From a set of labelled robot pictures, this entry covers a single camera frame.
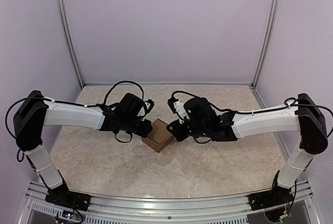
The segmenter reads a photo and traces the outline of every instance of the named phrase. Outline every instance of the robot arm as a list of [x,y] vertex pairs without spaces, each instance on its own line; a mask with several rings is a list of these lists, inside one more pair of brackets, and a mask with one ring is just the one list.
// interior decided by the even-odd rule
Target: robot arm
[[14,115],[16,144],[51,190],[45,200],[57,205],[66,206],[76,202],[77,209],[87,210],[90,196],[69,191],[43,146],[43,126],[78,126],[112,131],[114,134],[123,130],[131,136],[136,134],[141,137],[147,137],[152,131],[151,122],[144,117],[151,111],[153,101],[144,102],[133,94],[127,93],[119,103],[110,106],[57,101],[43,97],[36,90],[28,98]]
[[226,109],[222,115],[216,114],[206,98],[194,97],[182,103],[171,97],[168,105],[179,119],[166,128],[179,142],[190,136],[236,141],[256,134],[300,131],[298,143],[285,166],[277,172],[272,189],[250,195],[252,210],[291,200],[290,189],[298,176],[328,146],[325,118],[307,94],[299,94],[297,100],[286,100],[281,106],[248,112]]

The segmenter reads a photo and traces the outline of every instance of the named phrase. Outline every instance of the cardboard box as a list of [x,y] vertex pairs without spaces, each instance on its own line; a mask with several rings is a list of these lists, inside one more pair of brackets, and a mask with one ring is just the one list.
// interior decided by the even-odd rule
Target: cardboard box
[[156,152],[162,151],[172,140],[173,136],[167,131],[167,124],[159,118],[152,123],[152,131],[148,137],[142,138],[142,142]]

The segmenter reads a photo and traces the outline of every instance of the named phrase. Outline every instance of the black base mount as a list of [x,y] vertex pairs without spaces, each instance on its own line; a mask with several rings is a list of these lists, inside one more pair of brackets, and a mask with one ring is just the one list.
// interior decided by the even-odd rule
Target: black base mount
[[291,190],[277,185],[278,174],[279,171],[274,177],[272,189],[253,193],[248,196],[252,210],[264,209],[292,202],[293,196]]
[[45,201],[62,207],[73,206],[73,208],[77,210],[86,212],[90,204],[91,196],[88,194],[68,191],[66,199],[66,201],[64,201],[63,199],[60,200],[54,194],[48,192]]
[[60,176],[62,178],[62,184],[54,189],[48,188],[45,201],[58,206],[69,207],[86,212],[90,204],[91,196],[70,191],[61,174]]

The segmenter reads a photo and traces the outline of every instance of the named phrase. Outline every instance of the beige marble surface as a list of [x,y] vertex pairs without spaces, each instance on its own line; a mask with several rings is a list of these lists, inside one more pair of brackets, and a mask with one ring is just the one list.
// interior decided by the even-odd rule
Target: beige marble surface
[[[89,86],[78,102],[102,103],[110,86]],[[145,99],[155,107],[147,116],[169,123],[176,119],[167,105],[174,90],[207,97],[220,108],[258,109],[247,86],[146,85]],[[126,92],[140,94],[131,85],[117,87],[108,103]],[[177,95],[183,101],[189,97]],[[113,133],[63,127],[51,153],[52,159],[73,190],[117,196],[183,198],[244,193],[269,188],[283,164],[272,134],[251,136],[236,142],[197,144],[191,138],[155,153],[133,136],[130,143],[117,142]]]

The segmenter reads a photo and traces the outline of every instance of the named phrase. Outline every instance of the white wall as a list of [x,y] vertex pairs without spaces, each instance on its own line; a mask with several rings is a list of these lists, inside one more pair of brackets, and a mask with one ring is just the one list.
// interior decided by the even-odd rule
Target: white wall
[[[333,109],[333,3],[332,0],[280,0],[267,60],[258,85],[266,106],[308,93],[317,103]],[[332,119],[326,114],[327,128]],[[291,151],[296,137],[284,134]],[[333,219],[333,139],[305,172],[319,204],[324,223]]]
[[[80,89],[55,0],[0,0],[0,50],[0,222],[13,224],[35,173],[27,161],[16,161],[18,148],[5,129],[5,113],[34,89],[70,101]],[[48,150],[58,132],[56,127],[43,132]]]
[[65,0],[86,83],[252,82],[271,0]]

